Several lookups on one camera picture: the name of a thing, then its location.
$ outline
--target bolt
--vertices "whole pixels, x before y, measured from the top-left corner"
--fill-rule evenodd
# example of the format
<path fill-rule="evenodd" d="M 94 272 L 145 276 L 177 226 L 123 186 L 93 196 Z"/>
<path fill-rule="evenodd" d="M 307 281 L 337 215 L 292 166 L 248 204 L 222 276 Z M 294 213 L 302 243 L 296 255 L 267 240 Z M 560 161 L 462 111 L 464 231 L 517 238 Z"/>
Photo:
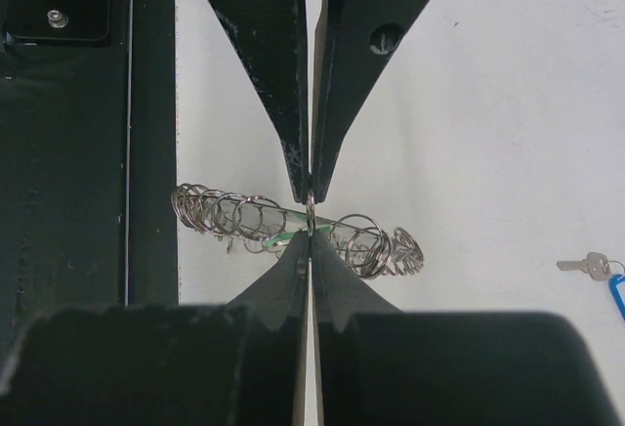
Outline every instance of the bolt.
<path fill-rule="evenodd" d="M 395 23 L 381 25 L 371 34 L 369 48 L 376 55 L 390 55 L 399 45 L 402 36 L 403 29 L 399 25 Z"/>
<path fill-rule="evenodd" d="M 69 22 L 69 18 L 58 9 L 48 11 L 48 24 L 52 28 L 63 28 Z"/>

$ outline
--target white table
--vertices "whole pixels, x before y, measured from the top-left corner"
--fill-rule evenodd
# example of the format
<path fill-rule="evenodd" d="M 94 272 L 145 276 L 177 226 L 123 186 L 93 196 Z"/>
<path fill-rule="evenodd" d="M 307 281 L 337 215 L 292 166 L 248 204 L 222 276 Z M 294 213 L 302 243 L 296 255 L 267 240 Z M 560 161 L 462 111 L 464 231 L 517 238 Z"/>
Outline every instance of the white table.
<path fill-rule="evenodd" d="M 319 0 L 309 1 L 314 29 Z M 426 267 L 371 285 L 406 311 L 547 311 L 586 339 L 625 418 L 625 0 L 433 0 L 346 139 L 317 214 L 404 226 Z M 178 178 L 292 202 L 277 136 L 206 0 L 178 0 Z M 179 230 L 182 303 L 226 302 L 274 261 Z"/>

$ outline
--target key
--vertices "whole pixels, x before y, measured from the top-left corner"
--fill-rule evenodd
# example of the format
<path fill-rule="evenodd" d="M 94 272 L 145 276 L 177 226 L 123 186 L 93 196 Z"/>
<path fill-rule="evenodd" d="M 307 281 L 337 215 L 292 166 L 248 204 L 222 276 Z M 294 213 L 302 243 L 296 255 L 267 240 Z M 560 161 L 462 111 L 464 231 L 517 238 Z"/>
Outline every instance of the key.
<path fill-rule="evenodd" d="M 607 257 L 603 253 L 590 252 L 584 260 L 558 262 L 556 265 L 564 272 L 572 270 L 584 272 L 595 281 L 606 281 L 612 276 Z"/>

